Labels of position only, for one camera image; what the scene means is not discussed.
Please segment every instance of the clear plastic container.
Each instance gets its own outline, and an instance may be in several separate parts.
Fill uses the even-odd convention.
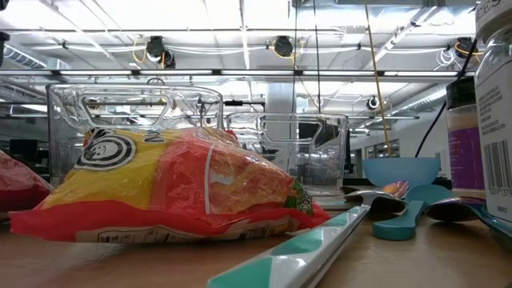
[[[48,93],[50,182],[59,186],[90,128],[222,128],[222,95],[195,86],[52,84]]]
[[[340,114],[234,113],[226,128],[242,148],[295,176],[313,196],[340,195],[348,117]]]
[[[487,45],[475,77],[487,209],[512,226],[512,1],[481,1],[476,20]]]

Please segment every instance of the teal measuring spoon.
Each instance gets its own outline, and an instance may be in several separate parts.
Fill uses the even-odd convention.
[[[453,197],[453,193],[443,186],[421,185],[410,190],[406,195],[409,204],[400,216],[374,222],[373,235],[385,240],[404,241],[416,235],[416,222],[424,209],[440,200]]]
[[[500,222],[487,211],[486,200],[476,197],[458,197],[445,199],[429,205],[425,215],[439,221],[464,222],[480,220],[495,233],[508,241],[512,239],[512,228]]]

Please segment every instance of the wooden table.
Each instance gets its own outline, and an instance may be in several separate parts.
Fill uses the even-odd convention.
[[[289,236],[198,245],[44,242],[0,226],[0,287],[204,287],[206,281]],[[512,254],[480,222],[423,218],[415,240],[371,236],[364,222],[321,288],[512,287]]]

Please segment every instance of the printed logo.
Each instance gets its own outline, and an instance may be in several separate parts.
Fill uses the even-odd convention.
[[[501,2],[502,0],[486,0],[484,3],[480,3],[476,10],[477,22],[480,21],[483,16],[489,13],[489,11],[498,6]]]
[[[111,170],[127,164],[135,156],[135,150],[134,141],[127,136],[96,133],[89,141],[74,168]]]

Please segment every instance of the snack bag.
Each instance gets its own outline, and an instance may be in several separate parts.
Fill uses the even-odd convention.
[[[0,150],[0,213],[32,209],[50,191],[50,184]]]
[[[300,184],[211,128],[94,129],[66,179],[17,234],[68,242],[195,242],[265,237],[330,217]]]

